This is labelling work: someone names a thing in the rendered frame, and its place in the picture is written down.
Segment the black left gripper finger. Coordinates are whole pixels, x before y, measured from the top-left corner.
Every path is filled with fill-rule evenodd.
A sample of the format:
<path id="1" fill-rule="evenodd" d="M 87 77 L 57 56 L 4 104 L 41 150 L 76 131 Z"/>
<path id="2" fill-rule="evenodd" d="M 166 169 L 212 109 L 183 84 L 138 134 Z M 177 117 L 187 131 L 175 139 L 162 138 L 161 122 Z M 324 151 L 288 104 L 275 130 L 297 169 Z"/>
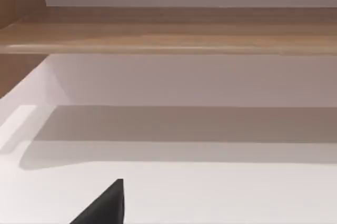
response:
<path id="1" fill-rule="evenodd" d="M 113 182 L 69 224 L 124 224 L 124 180 Z"/>

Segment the wooden open shelf unit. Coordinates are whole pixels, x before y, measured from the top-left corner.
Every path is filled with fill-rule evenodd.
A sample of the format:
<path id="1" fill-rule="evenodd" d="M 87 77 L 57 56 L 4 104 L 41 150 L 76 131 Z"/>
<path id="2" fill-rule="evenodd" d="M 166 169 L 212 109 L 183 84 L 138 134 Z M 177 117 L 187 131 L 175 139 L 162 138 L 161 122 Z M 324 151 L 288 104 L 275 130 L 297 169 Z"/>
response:
<path id="1" fill-rule="evenodd" d="M 0 66 L 76 54 L 337 57 L 337 0 L 0 0 Z"/>

